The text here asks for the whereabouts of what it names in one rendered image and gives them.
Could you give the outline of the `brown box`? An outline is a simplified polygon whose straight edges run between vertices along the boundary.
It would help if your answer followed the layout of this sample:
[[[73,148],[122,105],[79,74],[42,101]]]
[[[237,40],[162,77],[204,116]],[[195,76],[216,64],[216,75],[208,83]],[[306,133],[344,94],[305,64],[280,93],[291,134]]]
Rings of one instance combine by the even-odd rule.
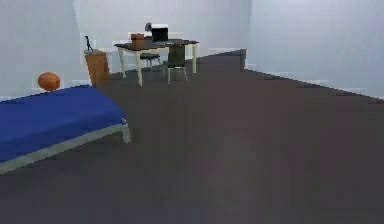
[[[132,33],[131,42],[134,49],[142,49],[145,46],[145,36],[142,33]]]

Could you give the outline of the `black laptop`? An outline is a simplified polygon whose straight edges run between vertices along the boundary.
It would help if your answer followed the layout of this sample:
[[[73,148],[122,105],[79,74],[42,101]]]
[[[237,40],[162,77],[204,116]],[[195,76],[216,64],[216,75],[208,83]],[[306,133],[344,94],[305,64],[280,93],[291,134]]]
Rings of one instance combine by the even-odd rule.
[[[152,39],[154,42],[166,42],[168,40],[168,28],[167,27],[153,28]]]

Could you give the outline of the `dark table with white legs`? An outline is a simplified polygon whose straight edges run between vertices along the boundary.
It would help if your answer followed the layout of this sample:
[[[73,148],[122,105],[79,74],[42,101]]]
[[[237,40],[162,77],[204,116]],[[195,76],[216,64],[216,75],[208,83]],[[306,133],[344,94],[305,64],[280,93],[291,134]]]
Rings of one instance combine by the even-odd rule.
[[[152,40],[139,40],[137,42],[118,43],[115,47],[118,49],[120,68],[122,77],[126,78],[126,67],[124,61],[124,53],[129,52],[135,56],[137,78],[140,86],[143,85],[142,66],[140,62],[140,55],[142,53],[158,53],[160,50],[168,49],[173,45],[190,46],[192,48],[192,73],[197,72],[197,46],[198,41],[183,40],[183,39],[169,39],[165,44],[157,44]]]

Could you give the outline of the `dark chair with white legs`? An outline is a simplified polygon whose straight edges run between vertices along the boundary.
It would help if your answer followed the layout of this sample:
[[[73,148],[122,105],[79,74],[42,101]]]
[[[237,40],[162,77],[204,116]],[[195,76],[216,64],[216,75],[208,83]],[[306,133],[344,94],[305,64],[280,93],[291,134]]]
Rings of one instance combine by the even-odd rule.
[[[164,62],[167,70],[167,80],[171,81],[171,71],[178,70],[184,75],[185,80],[188,80],[185,64],[185,46],[174,45],[169,47],[168,60]]]

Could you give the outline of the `black round stool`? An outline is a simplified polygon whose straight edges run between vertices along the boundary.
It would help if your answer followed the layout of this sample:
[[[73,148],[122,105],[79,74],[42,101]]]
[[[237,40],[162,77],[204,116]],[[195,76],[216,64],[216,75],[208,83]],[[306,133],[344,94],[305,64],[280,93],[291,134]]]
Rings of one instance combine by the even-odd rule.
[[[161,63],[160,55],[156,53],[142,53],[140,55],[140,59],[146,61],[146,64],[150,68],[150,70],[153,70],[153,65],[152,65],[153,60],[157,60],[158,63]]]

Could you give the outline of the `brown chest of drawers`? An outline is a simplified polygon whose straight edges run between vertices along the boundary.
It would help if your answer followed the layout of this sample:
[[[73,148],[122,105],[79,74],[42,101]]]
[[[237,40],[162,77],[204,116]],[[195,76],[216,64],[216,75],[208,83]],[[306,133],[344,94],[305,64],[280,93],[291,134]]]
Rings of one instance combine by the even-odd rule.
[[[85,59],[93,86],[101,85],[110,80],[107,54],[104,51],[85,51]]]

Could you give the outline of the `blue bed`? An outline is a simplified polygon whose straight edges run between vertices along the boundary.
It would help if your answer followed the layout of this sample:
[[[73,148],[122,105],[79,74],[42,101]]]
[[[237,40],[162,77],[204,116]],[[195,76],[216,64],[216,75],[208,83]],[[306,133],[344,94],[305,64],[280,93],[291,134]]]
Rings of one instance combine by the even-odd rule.
[[[126,114],[89,85],[0,102],[0,175],[119,132]]]

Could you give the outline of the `orange basketball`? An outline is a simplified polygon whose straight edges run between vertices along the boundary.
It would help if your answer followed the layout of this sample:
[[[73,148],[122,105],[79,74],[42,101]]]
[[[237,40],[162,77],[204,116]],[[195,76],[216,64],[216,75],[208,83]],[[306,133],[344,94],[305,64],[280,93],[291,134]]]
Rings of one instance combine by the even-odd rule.
[[[60,87],[60,77],[53,72],[44,72],[38,77],[38,85],[45,91],[55,91]]]

